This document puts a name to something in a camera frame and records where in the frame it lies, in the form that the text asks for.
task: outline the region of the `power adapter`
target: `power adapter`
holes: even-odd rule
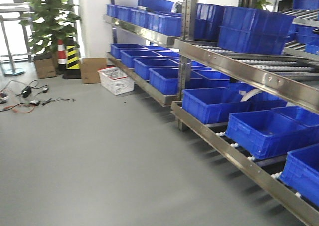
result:
[[[49,86],[46,86],[44,88],[42,88],[42,92],[43,93],[47,93],[49,91]]]
[[[21,93],[24,98],[27,98],[31,94],[31,86],[26,86]]]

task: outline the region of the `epoxy floor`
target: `epoxy floor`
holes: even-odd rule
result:
[[[76,101],[0,113],[1,226],[303,225],[141,89],[40,82]]]

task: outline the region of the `blue plastic crate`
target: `blue plastic crate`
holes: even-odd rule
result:
[[[177,63],[169,59],[136,59],[134,61],[134,71],[144,80],[150,78],[150,68],[176,68]]]
[[[148,13],[149,22],[147,28],[155,32],[159,31],[160,15],[158,13]]]
[[[146,50],[145,47],[139,44],[127,44],[127,43],[112,43],[111,46],[111,55],[116,59],[121,59],[122,50]]]
[[[123,20],[125,22],[131,22],[132,20],[132,9],[131,7],[118,6],[118,19]]]
[[[271,108],[285,107],[287,104],[287,101],[266,92],[252,96],[249,101],[252,101],[250,111],[261,111],[269,110]]]
[[[220,25],[217,26],[215,23],[207,22],[205,39],[217,41],[220,32]]]
[[[182,107],[203,124],[227,122],[230,113],[246,112],[250,102],[228,88],[184,90]]]
[[[312,33],[312,31],[315,29],[316,28],[314,27],[299,26],[298,32],[296,33],[296,41],[302,44],[316,41],[317,39],[319,39],[319,35]]]
[[[138,6],[150,8],[153,11],[170,12],[174,2],[168,0],[138,0]]]
[[[203,78],[192,71],[185,88],[201,88]],[[174,95],[178,91],[178,68],[151,68],[150,84],[165,95]]]
[[[207,20],[204,19],[196,19],[195,20],[195,39],[206,39],[206,26]]]
[[[121,61],[128,68],[134,68],[134,59],[141,57],[160,57],[159,54],[149,50],[123,50],[121,51]]]
[[[196,18],[197,19],[208,19],[208,13],[210,9],[210,4],[198,3],[197,5]]]
[[[273,111],[280,113],[290,119],[304,125],[311,131],[308,145],[319,143],[319,115],[312,113],[299,106],[273,108]]]
[[[181,17],[159,15],[159,32],[168,36],[181,36]]]
[[[149,24],[149,15],[146,11],[140,9],[132,9],[131,23],[137,26],[147,28]]]
[[[220,26],[223,21],[224,7],[214,4],[197,4],[197,19],[207,20],[209,22],[214,22],[216,25]]]
[[[143,47],[147,48],[147,49],[150,49],[150,50],[153,50],[153,51],[157,51],[157,50],[169,50],[169,48],[164,48],[162,46],[154,46],[154,45],[143,45]]]
[[[179,57],[179,53],[173,52],[173,51],[161,51],[161,50],[154,50],[155,53],[158,53],[161,56],[164,57]]]
[[[319,55],[319,39],[307,43],[305,52]]]
[[[206,70],[206,71],[212,71],[210,67],[201,67],[201,66],[192,66],[193,70]]]
[[[319,9],[319,0],[293,0],[293,9],[300,9],[300,10]]]
[[[238,53],[280,55],[287,39],[286,36],[252,33],[222,26],[218,46]]]
[[[319,144],[288,152],[280,180],[319,206]]]
[[[222,26],[286,36],[295,17],[261,9],[225,6]]]
[[[118,17],[117,6],[114,4],[107,4],[106,5],[106,15],[108,15],[110,17],[117,18]]]
[[[231,114],[226,136],[257,159],[266,159],[307,146],[309,133],[296,121],[265,110]]]
[[[212,70],[194,70],[198,74],[200,74],[203,78],[203,88],[218,88],[229,86],[230,77],[226,74],[212,71]]]

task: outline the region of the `potted plant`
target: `potted plant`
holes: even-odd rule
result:
[[[58,49],[58,40],[67,42],[68,37],[77,34],[75,21],[80,20],[72,10],[74,4],[70,0],[24,0],[30,4],[32,35],[29,45],[32,53],[54,56]],[[30,21],[21,21],[22,25],[30,25]]]

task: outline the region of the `stainless steel shelf rail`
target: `stainless steel shelf rail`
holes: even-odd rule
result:
[[[152,98],[154,98],[159,104],[164,106],[170,106],[172,101],[178,100],[177,95],[164,95],[146,80],[137,75],[133,69],[125,66],[119,59],[114,58],[110,53],[107,53],[107,58],[114,63],[115,66],[119,67],[128,76],[130,76],[137,85],[140,86],[145,92],[147,92]]]
[[[254,163],[239,150],[233,148],[225,138],[218,136],[209,126],[200,121],[181,108],[180,102],[172,103],[173,114],[183,124],[194,131],[200,138],[216,149],[222,156],[234,164],[239,170],[255,181],[261,188],[267,191],[273,198],[278,200],[286,209],[292,212],[300,221],[308,226],[319,225],[319,213],[303,199],[297,197],[293,191],[288,189],[278,180],[272,178],[260,166],[261,162]]]
[[[179,39],[179,37],[174,37],[174,36],[167,36],[146,28],[139,27],[137,25],[134,25],[132,23],[128,23],[122,20],[119,20],[117,18],[109,17],[107,15],[103,16],[103,20],[116,27],[120,28],[126,32],[135,34],[145,40],[148,40],[152,43],[156,43],[160,46],[163,47],[168,47],[168,48],[173,48],[174,47],[174,42],[176,39]]]
[[[196,60],[256,88],[319,113],[319,90],[275,73],[259,69],[182,40],[175,43],[180,54]]]

